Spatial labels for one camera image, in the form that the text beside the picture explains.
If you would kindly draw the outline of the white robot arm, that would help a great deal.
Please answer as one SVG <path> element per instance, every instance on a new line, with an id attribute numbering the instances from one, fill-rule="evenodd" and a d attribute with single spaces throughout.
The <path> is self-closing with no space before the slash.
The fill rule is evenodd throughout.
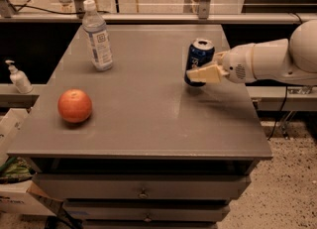
<path id="1" fill-rule="evenodd" d="M 191 82 L 234 83 L 275 80 L 294 85 L 317 84 L 317 21 L 297 27 L 290 39 L 236 46 L 214 55 L 210 63 L 188 70 Z"/>

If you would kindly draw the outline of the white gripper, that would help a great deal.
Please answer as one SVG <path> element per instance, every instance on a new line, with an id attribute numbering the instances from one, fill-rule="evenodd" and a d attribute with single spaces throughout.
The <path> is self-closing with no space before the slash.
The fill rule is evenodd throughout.
<path id="1" fill-rule="evenodd" d="M 193 68 L 186 72 L 191 82 L 220 83 L 227 78 L 234 83 L 251 83 L 256 80 L 252 70 L 252 52 L 254 44 L 236 46 L 227 52 L 214 55 L 217 62 Z"/>

